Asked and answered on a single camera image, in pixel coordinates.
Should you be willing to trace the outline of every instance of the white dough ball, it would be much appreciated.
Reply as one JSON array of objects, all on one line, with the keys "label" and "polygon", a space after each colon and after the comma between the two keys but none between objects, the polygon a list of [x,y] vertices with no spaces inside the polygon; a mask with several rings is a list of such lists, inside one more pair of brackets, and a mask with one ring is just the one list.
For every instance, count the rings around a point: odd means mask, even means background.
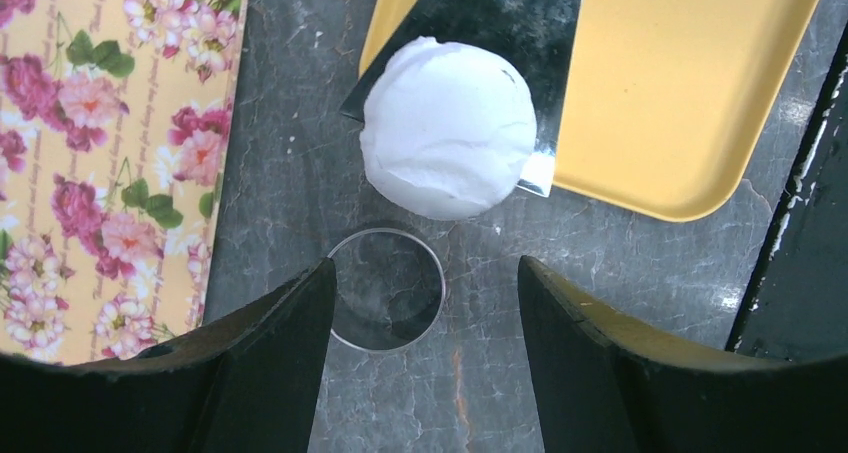
[{"label": "white dough ball", "polygon": [[502,57],[419,38],[365,101],[365,175],[383,196],[434,220],[476,216],[515,188],[536,145],[524,78]]}]

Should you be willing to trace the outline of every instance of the yellow tray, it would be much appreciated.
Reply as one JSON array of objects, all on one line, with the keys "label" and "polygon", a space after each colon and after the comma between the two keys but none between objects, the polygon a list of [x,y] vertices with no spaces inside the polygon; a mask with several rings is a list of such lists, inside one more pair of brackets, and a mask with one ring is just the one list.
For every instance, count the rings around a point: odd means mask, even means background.
[{"label": "yellow tray", "polygon": [[[416,0],[377,0],[360,74]],[[667,221],[733,194],[818,0],[584,0],[554,184]]]}]

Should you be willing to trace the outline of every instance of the yellow floral background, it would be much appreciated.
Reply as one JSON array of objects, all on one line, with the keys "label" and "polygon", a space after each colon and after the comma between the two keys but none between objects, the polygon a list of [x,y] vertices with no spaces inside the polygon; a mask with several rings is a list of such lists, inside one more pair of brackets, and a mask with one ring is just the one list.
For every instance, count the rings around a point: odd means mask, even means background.
[{"label": "yellow floral background", "polygon": [[5,1],[0,351],[130,358],[202,319],[246,0]]}]

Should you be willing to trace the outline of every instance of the stone countertop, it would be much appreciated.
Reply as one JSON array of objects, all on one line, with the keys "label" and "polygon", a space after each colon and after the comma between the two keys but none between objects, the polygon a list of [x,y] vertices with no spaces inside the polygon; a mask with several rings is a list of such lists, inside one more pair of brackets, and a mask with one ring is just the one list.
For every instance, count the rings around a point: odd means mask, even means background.
[{"label": "stone countertop", "polygon": [[718,212],[669,224],[562,190],[516,191],[479,218],[432,222],[365,180],[360,125],[337,114],[375,0],[250,0],[207,321],[271,291],[379,221],[420,232],[450,298],[403,353],[331,340],[311,451],[541,451],[516,268],[536,256],[620,310],[722,348],[848,20],[822,0],[745,179]]}]

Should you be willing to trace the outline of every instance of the metal ring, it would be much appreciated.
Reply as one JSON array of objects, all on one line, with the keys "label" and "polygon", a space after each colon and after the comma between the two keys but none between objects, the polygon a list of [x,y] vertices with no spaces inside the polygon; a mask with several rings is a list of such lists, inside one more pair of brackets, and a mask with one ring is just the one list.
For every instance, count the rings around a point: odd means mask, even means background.
[{"label": "metal ring", "polygon": [[335,328],[330,328],[330,333],[333,335],[334,338],[336,338],[337,340],[339,340],[343,344],[345,344],[345,345],[347,345],[347,346],[349,346],[353,349],[356,349],[356,350],[364,351],[364,352],[367,352],[367,353],[396,353],[398,351],[402,351],[402,350],[405,350],[406,348],[411,347],[415,343],[418,343],[418,341],[420,341],[422,338],[427,336],[427,333],[429,333],[430,330],[433,329],[433,326],[435,326],[435,324],[439,321],[439,318],[441,318],[442,310],[444,310],[445,303],[447,303],[448,285],[447,285],[447,280],[445,279],[444,269],[442,269],[442,262],[439,261],[439,257],[438,257],[438,255],[436,255],[436,252],[433,251],[433,249],[430,248],[430,246],[427,245],[427,243],[424,243],[424,241],[419,239],[417,236],[412,235],[410,233],[407,233],[403,230],[398,230],[396,228],[368,228],[366,230],[358,231],[358,232],[348,236],[347,238],[342,240],[341,243],[336,245],[330,251],[330,253],[327,255],[327,257],[332,259],[333,256],[335,256],[335,254],[338,253],[340,249],[342,249],[348,243],[350,243],[351,241],[353,241],[357,238],[361,238],[361,237],[366,236],[366,235],[381,234],[381,233],[382,234],[388,234],[388,235],[397,235],[397,236],[401,236],[403,238],[412,240],[416,244],[418,244],[418,246],[423,248],[424,251],[426,251],[428,255],[430,255],[430,258],[433,260],[433,263],[435,264],[436,269],[439,272],[439,283],[440,283],[440,286],[441,286],[441,289],[442,289],[441,298],[439,299],[439,309],[436,311],[436,316],[433,317],[433,321],[430,322],[430,326],[428,326],[426,330],[424,330],[420,335],[418,335],[417,338],[415,338],[414,340],[410,341],[409,343],[407,343],[405,345],[399,346],[397,348],[392,348],[392,349],[389,349],[389,350],[373,350],[373,349],[370,349],[370,348],[364,348],[362,346],[355,345],[355,344],[351,343],[350,341],[342,338],[338,333],[336,333]]}]

